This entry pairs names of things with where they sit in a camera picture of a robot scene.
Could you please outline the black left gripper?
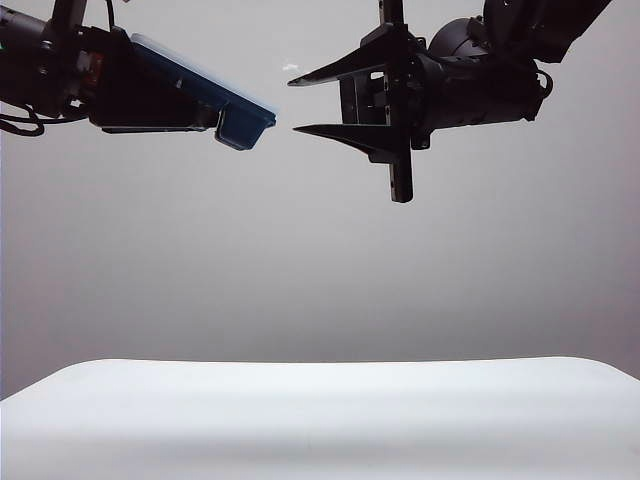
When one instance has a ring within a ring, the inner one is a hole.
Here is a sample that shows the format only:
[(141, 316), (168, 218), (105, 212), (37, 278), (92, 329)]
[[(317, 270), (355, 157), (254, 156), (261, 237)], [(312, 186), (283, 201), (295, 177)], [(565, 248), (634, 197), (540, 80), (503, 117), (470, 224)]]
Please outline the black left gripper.
[(108, 134), (205, 132), (219, 111), (176, 87), (119, 26), (47, 25), (41, 34), (45, 124), (89, 120)]

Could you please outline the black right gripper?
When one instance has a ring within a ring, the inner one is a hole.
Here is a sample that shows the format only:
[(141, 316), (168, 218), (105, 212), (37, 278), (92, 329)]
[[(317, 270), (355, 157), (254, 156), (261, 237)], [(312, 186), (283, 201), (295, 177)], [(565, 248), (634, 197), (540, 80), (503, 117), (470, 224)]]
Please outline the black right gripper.
[(497, 9), (446, 24), (431, 41), (413, 35), (400, 1), (379, 4), (380, 25), (360, 46), (290, 80), (306, 87), (339, 80), (342, 124), (293, 130), (341, 142), (389, 167), (391, 198), (413, 198), (411, 153), (437, 129), (534, 119), (542, 102), (528, 55), (494, 44)]

